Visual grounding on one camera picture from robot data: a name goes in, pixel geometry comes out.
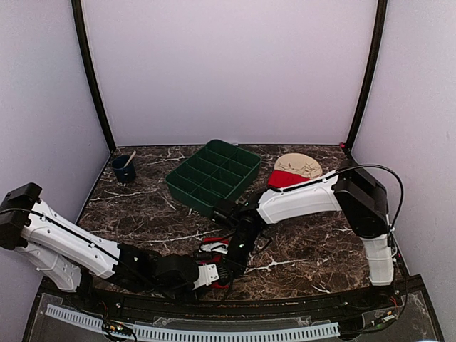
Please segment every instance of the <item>green plastic tray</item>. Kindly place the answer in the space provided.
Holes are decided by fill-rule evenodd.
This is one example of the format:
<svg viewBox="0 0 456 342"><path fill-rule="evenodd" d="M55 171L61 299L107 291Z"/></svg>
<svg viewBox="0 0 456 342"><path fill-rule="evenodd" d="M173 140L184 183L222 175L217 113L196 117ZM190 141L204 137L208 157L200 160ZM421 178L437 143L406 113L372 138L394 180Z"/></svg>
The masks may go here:
<svg viewBox="0 0 456 342"><path fill-rule="evenodd" d="M235 201L257 178L261 157L211 140L166 176L171 196L211 218L221 199Z"/></svg>

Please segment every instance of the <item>beige cloth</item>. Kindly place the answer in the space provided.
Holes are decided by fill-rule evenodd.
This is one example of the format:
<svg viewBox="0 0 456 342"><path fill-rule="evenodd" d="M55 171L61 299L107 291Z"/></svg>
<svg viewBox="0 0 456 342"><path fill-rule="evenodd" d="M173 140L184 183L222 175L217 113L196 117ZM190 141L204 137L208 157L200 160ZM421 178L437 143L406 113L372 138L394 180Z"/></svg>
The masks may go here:
<svg viewBox="0 0 456 342"><path fill-rule="evenodd" d="M276 161L274 169L290 172L311 180L320 177L323 174L323 170L316 160L308 155L302 155L301 153L288 153L282 155Z"/></svg>

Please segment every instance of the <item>white backdrop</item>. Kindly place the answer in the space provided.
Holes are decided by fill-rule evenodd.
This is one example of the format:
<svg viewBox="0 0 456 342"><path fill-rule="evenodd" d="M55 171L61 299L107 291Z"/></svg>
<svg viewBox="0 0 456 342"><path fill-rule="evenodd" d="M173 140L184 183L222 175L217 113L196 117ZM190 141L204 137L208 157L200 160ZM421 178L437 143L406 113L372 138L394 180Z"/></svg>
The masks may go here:
<svg viewBox="0 0 456 342"><path fill-rule="evenodd" d="M118 145L346 139L376 0L84 0Z"/></svg>
<svg viewBox="0 0 456 342"><path fill-rule="evenodd" d="M456 341L456 2L390 1L378 65L353 149L403 179L396 236L421 273L446 341ZM374 172L398 205L393 177Z"/></svg>
<svg viewBox="0 0 456 342"><path fill-rule="evenodd" d="M75 221L109 150L93 106L70 1L0 1L0 201L35 182ZM22 341L41 274L0 249L0 341Z"/></svg>

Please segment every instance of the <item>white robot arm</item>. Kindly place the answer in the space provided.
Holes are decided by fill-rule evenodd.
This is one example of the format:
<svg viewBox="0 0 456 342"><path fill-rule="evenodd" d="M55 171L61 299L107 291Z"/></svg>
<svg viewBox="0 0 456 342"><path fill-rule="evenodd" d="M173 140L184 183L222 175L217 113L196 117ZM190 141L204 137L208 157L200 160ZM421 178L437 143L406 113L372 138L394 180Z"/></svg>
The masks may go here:
<svg viewBox="0 0 456 342"><path fill-rule="evenodd" d="M333 190L338 178L329 178L334 173L335 171L332 171L317 179L321 180L320 182L290 192L286 191L287 188L281 188L279 192L267 190L259 200L258 213L267 224L273 224L317 212L341 211ZM369 263L370 282L374 286L390 285L393 282L394 269L391 247L388 246L388 234L360 239Z"/></svg>
<svg viewBox="0 0 456 342"><path fill-rule="evenodd" d="M39 199L40 192L29 183L7 194L0 205L0 246L25 256L62 291L75 292L81 284L81 269L72 261L131 291L192 291L223 273L190 256L160 256L97 237L58 215Z"/></svg>
<svg viewBox="0 0 456 342"><path fill-rule="evenodd" d="M29 183L7 194L0 205L0 247L23 254L62 291L76 291L81 283L81 270L72 261L130 291L189 292L216 281L224 285L245 272L266 225L341 210L364 243L372 285L393 281L386 191L365 170L343 175L333 171L291 187L268 189L245 204L222 200L214 208L214 221L228 222L236 231L220 252L220 263L198 263L187 255L161 256L101 239L54 212L39 199L40 192L38 185Z"/></svg>

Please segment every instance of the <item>brown marble surface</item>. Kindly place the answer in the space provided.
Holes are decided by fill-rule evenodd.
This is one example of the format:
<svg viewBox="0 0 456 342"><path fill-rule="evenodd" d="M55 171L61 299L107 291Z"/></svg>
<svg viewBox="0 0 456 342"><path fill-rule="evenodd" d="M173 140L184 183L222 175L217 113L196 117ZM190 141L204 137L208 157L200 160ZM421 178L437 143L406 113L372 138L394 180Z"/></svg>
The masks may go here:
<svg viewBox="0 0 456 342"><path fill-rule="evenodd" d="M337 146L245 145L261 155L259 176L244 193L264 189L280 155L304 153L316 159L323 172L338 167L343 153ZM191 254L204 237L229 233L171 198L165 176L200 146L122 147L115 156L130 154L136 181L122 185L110 164L106 167L79 225L106 239L155 249L161 254ZM285 299L327 294L368 286L363 245L342 213L328 212L289 219L264 232L273 238L269 248L253 256L244 277L234 282L229 300ZM259 239L261 247L266 242ZM119 291L99 281L97 286ZM204 299L218 299L221 290Z"/></svg>

